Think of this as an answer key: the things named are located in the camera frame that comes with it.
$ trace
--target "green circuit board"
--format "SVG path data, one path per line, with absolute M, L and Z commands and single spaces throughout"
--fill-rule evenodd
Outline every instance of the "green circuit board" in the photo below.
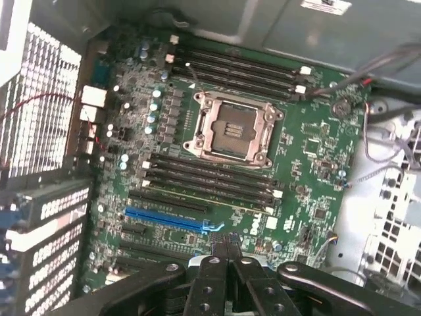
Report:
M 125 94 L 117 97 L 107 109 L 107 122 L 102 135 L 107 125 L 113 124 L 130 130 L 130 136 L 125 140 L 101 138 L 114 151 L 107 153 L 104 163 L 93 163 L 98 175 L 97 198 L 93 200 L 90 210 L 86 262 L 80 276 L 81 288 L 84 285 L 91 289 L 104 286 L 106 275 L 112 270 L 109 268 L 121 262 L 125 264 L 123 270 L 132 271 L 136 269 L 137 261 L 156 262 L 175 258 L 186 264 L 189 257 L 210 253 L 209 234 L 212 233 L 201 234 L 127 217 L 124 208 L 128 205 L 200 223 L 223 223 L 221 232 L 240 234 L 245 255 L 262 257 L 274 269 L 289 260 L 319 266 L 323 257 L 314 262 L 314 256 L 334 231 L 343 198 L 343 183 L 351 173 L 353 155 L 359 140 L 362 104 L 369 91 L 351 85 L 330 97 L 305 100 L 304 97 L 274 97 L 259 89 L 247 92 L 245 86 L 236 90 L 227 83 L 218 84 L 215 76 L 206 77 L 212 80 L 203 77 L 198 83 L 186 76 L 190 74 L 190 68 L 185 72 L 180 70 L 179 75 L 176 67 L 168 64 L 168 47 L 172 45 L 168 44 L 168 40 L 171 33 L 156 32 L 144 36 L 129 26 L 119 29 L 117 33 L 119 35 L 114 35 L 111 41 L 108 60 L 99 60 L 95 65 L 91 84 L 108 89 L 118 84 L 124 89 Z M 196 48 L 204 52 L 215 52 L 212 63 L 218 62 L 219 53 L 231 56 L 233 63 L 243 58 L 250 63 L 255 61 L 256 65 L 266 63 L 285 69 L 306 66 L 311 69 L 311 75 L 305 80 L 307 89 L 332 85 L 345 76 L 335 70 L 189 35 L 179 35 L 177 42 L 179 44 L 175 47 L 183 43 L 194 43 Z M 144 43 L 148 43 L 146 50 L 142 50 Z M 140 58 L 142 51 L 147 52 L 146 58 Z M 103 74 L 110 69 L 111 77 L 109 82 L 105 82 Z M 168 69 L 168 79 L 163 82 L 162 73 Z M 160 109 L 153 113 L 156 121 L 148 123 L 150 104 L 156 101 L 153 97 L 155 90 L 161 92 L 158 100 Z M 271 129 L 266 153 L 270 166 L 249 168 L 239 163 L 212 165 L 210 161 L 197 158 L 186 150 L 186 142 L 194 139 L 197 134 L 201 104 L 196 95 L 203 91 L 205 94 L 225 93 L 234 100 L 240 98 L 271 104 L 282 114 L 282 119 L 274 122 Z M 175 107 L 172 106 L 174 100 L 177 103 Z M 343 100 L 350 104 L 351 110 L 345 116 L 338 116 L 332 107 Z M 129 109 L 122 106 L 125 102 L 130 103 Z M 171 109 L 175 110 L 176 115 L 169 115 Z M 163 122 L 168 122 L 171 117 L 176 117 L 175 129 L 171 128 L 170 134 L 163 134 L 166 131 Z M 147 127 L 151 128 L 152 133 L 145 133 Z M 149 161 L 151 154 L 274 179 L 280 184 L 277 190 L 282 193 L 282 197 L 276 199 L 272 207 L 265 208 L 249 201 L 247 192 L 243 195 L 237 192 L 237 196 L 224 196 L 222 192 L 219 196 L 204 191 L 205 185 L 197 191 L 194 183 L 178 187 L 177 182 L 145 186 L 144 162 Z M 129 157 L 124 167 L 121 165 L 122 155 Z M 196 212 L 177 205 L 133 198 L 129 196 L 131 190 L 204 205 L 207 211 Z

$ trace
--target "blue pcie slot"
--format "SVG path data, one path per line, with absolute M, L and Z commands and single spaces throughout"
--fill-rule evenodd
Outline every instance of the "blue pcie slot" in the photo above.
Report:
M 126 206 L 124 214 L 133 219 L 141 219 L 143 221 L 157 223 L 164 226 L 173 226 L 181 229 L 192 230 L 194 232 L 200 232 L 201 234 L 218 232 L 222 227 L 224 227 L 224 223 L 212 225 L 209 224 L 208 221 L 199 222 L 173 215 L 158 213 L 148 209 L 138 209 L 137 207 L 132 206 Z

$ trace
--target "sticker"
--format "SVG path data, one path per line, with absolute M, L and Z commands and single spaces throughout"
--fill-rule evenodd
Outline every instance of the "sticker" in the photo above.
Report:
M 342 0 L 304 0 L 301 3 L 303 8 L 322 11 L 334 15 L 343 15 L 352 5 Z

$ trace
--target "cpu socket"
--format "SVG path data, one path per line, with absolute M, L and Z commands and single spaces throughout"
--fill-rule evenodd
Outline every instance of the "cpu socket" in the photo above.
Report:
M 274 123 L 284 114 L 272 104 L 220 92 L 196 93 L 196 131 L 184 149 L 215 163 L 269 168 L 266 156 Z

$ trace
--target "motherboard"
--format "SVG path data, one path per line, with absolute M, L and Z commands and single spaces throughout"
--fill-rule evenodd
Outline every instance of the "motherboard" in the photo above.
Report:
M 307 97 L 346 75 L 190 34 L 109 34 L 91 86 L 107 89 L 80 288 L 142 261 L 186 264 L 236 232 L 275 269 L 319 267 L 334 236 L 368 88 Z

